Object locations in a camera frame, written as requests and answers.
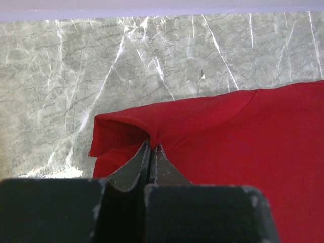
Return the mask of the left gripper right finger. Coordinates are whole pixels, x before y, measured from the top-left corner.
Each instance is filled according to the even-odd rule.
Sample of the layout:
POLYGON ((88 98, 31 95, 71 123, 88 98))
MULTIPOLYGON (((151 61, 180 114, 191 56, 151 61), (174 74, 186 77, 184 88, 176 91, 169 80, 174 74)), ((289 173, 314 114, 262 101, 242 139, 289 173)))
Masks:
POLYGON ((194 185, 152 154, 144 191, 146 242, 279 242, 270 204, 251 186, 194 185))

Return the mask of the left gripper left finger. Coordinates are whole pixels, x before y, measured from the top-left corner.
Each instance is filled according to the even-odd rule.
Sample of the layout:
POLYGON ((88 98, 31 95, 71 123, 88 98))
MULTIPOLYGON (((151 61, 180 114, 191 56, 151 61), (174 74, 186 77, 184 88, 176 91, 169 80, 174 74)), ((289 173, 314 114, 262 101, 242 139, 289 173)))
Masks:
POLYGON ((141 242, 150 156, 145 141, 105 178, 2 180, 1 242, 141 242))

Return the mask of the red t shirt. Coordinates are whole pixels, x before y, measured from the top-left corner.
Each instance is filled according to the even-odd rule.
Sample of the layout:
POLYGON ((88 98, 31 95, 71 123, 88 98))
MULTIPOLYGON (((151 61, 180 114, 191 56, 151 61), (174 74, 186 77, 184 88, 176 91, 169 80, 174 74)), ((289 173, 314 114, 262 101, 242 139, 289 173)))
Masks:
POLYGON ((322 81, 97 115, 93 176, 112 174, 145 140, 194 184, 259 188, 282 242, 323 242, 322 81))

